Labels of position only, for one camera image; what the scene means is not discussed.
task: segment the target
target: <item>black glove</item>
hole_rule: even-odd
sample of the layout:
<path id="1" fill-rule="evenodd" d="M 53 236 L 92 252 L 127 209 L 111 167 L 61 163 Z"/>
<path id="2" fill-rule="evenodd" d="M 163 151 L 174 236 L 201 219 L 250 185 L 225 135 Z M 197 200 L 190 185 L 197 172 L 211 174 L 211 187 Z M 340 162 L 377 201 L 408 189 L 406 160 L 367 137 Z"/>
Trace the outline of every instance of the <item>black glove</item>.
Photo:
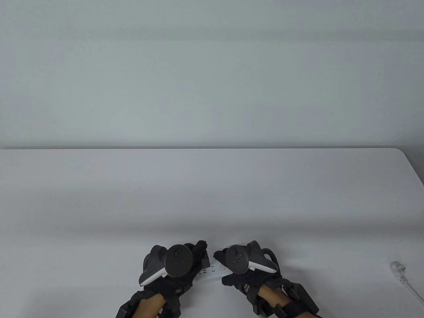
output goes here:
<path id="1" fill-rule="evenodd" d="M 272 261 L 277 264 L 274 253 L 269 249 L 262 250 L 264 254 L 271 256 Z M 225 253 L 227 249 L 216 251 L 213 257 L 225 267 L 228 267 L 225 261 Z M 261 270 L 248 269 L 244 274 L 230 274 L 222 278 L 222 284 L 225 286 L 234 286 L 244 295 L 253 306 L 253 312 L 257 315 L 269 317 L 273 314 L 273 308 L 262 297 L 258 296 L 259 289 L 262 285 L 270 288 L 281 288 L 286 281 L 282 278 L 280 269 L 276 273 L 267 273 Z"/>
<path id="2" fill-rule="evenodd" d="M 193 279 L 202 270 L 202 258 L 206 253 L 208 246 L 205 241 L 198 241 L 196 245 L 186 243 L 193 254 L 193 266 L 191 270 L 181 277 L 159 277 L 150 284 L 144 286 L 144 290 L 151 290 L 161 294 L 166 300 L 163 307 L 162 316 L 168 316 L 172 313 L 173 318 L 180 316 L 181 312 L 179 297 L 187 292 L 193 286 Z"/>

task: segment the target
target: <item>hand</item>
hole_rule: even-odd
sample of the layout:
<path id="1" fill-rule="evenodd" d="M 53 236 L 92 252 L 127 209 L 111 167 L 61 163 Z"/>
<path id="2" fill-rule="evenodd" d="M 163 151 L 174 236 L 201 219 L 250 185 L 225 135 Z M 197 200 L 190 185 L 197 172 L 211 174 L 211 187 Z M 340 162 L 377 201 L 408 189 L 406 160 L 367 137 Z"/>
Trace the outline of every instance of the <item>hand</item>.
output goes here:
<path id="1" fill-rule="evenodd" d="M 213 257 L 222 265 L 227 267 L 225 254 L 227 249 L 216 251 Z M 275 295 L 272 290 L 278 288 L 281 290 L 284 279 L 280 274 L 280 270 L 276 273 L 267 273 L 259 269 L 248 269 L 243 274 L 230 274 L 222 278 L 222 284 L 225 286 L 234 286 L 244 295 L 253 306 L 253 312 L 257 315 L 268 317 L 273 314 Z"/>
<path id="2" fill-rule="evenodd" d="M 193 254 L 193 265 L 190 271 L 181 277 L 159 277 L 150 284 L 144 286 L 144 290 L 152 290 L 161 294 L 167 302 L 164 310 L 169 309 L 179 312 L 179 297 L 186 293 L 193 286 L 193 279 L 202 270 L 201 259 L 206 253 L 208 246 L 205 241 L 198 241 L 196 245 L 186 243 Z"/>
<path id="3" fill-rule="evenodd" d="M 227 249 L 216 251 L 213 257 L 222 265 L 227 267 L 225 261 L 225 253 Z M 282 286 L 283 280 L 278 270 L 276 273 L 267 273 L 261 270 L 248 269 L 244 274 L 230 274 L 222 278 L 222 284 L 225 286 L 234 286 L 245 294 L 247 286 L 260 288 L 262 285 L 267 285 L 270 288 L 278 288 Z"/>

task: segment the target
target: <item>white table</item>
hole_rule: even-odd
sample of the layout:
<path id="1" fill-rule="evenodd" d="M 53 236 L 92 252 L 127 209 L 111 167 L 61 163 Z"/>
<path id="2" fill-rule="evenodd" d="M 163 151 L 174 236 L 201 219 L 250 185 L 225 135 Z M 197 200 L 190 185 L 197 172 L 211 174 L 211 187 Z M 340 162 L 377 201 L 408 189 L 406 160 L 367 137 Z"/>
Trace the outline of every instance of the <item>white table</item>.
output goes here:
<path id="1" fill-rule="evenodd" d="M 421 314 L 388 269 L 424 293 L 424 188 L 396 149 L 0 150 L 0 201 L 5 317 L 114 316 L 154 244 L 198 239 L 270 247 L 324 317 Z M 182 317 L 254 317 L 198 290 Z"/>

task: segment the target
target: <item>white power strip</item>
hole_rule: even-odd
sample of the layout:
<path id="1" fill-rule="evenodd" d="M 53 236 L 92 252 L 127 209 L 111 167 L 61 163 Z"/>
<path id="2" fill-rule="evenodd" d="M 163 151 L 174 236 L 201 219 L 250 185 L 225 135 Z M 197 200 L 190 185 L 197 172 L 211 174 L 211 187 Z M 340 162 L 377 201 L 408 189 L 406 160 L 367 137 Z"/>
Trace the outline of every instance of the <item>white power strip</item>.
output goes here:
<path id="1" fill-rule="evenodd" d="M 199 274 L 194 278 L 193 284 L 199 284 L 203 282 L 214 282 L 219 280 L 221 277 L 233 274 L 227 267 L 219 263 L 217 260 L 211 260 L 211 266 L 202 269 Z"/>

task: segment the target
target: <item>white controller trim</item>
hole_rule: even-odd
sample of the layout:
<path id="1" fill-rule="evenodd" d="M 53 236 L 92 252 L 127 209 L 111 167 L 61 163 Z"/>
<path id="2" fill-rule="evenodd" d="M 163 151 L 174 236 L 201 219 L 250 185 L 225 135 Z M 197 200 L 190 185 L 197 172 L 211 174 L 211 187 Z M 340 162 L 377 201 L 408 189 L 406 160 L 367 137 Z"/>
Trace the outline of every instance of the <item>white controller trim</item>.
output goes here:
<path id="1" fill-rule="evenodd" d="M 255 270 L 255 269 L 259 269 L 260 271 L 264 271 L 264 272 L 267 272 L 267 273 L 276 273 L 277 271 L 275 270 L 275 269 L 273 269 L 273 268 L 270 268 L 270 267 L 266 267 L 266 266 L 264 266 L 264 265 L 260 265 L 260 264 L 258 264 L 258 263 L 254 263 L 254 262 L 251 262 L 251 261 L 249 261 L 249 269 L 251 269 L 251 270 Z"/>
<path id="2" fill-rule="evenodd" d="M 152 276 L 150 276 L 149 278 L 147 278 L 144 282 L 141 282 L 140 286 L 145 286 L 147 284 L 150 284 L 151 282 L 153 282 L 155 279 L 159 278 L 160 276 L 165 277 L 167 275 L 168 275 L 168 273 L 166 272 L 165 267 L 164 267 L 164 268 L 160 269 L 159 271 L 157 271 Z"/>

